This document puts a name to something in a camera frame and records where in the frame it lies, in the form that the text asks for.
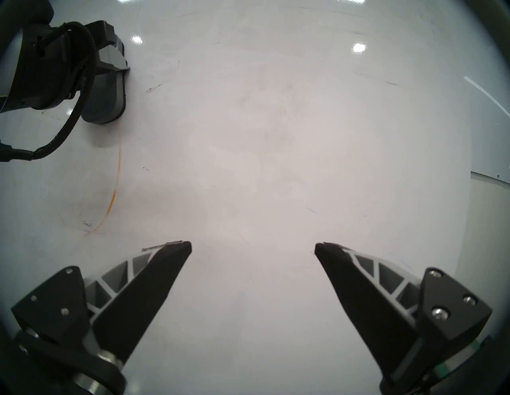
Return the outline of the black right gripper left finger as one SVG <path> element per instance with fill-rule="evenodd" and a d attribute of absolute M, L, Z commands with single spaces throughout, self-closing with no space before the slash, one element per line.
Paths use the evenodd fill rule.
<path fill-rule="evenodd" d="M 84 278 L 67 266 L 21 298 L 12 314 L 21 330 L 76 352 L 104 350 L 126 363 L 167 299 L 190 241 L 173 241 Z"/>

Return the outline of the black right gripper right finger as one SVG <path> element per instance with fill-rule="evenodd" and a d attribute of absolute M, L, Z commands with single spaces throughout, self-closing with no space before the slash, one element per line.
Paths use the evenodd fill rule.
<path fill-rule="evenodd" d="M 479 352 L 493 310 L 445 270 L 419 278 L 391 261 L 335 243 L 317 243 L 343 310 L 382 374 L 381 394 L 422 394 Z"/>

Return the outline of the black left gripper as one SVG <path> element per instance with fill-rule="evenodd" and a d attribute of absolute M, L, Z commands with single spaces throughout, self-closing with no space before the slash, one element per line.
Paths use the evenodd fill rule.
<path fill-rule="evenodd" d="M 79 33 L 67 31 L 43 51 L 37 44 L 56 30 L 48 24 L 30 24 L 22 29 L 21 47 L 13 84 L 8 94 L 8 110 L 56 107 L 74 97 L 84 86 L 88 45 Z M 125 46 L 114 34 L 113 44 L 98 50 L 96 75 L 129 70 Z"/>

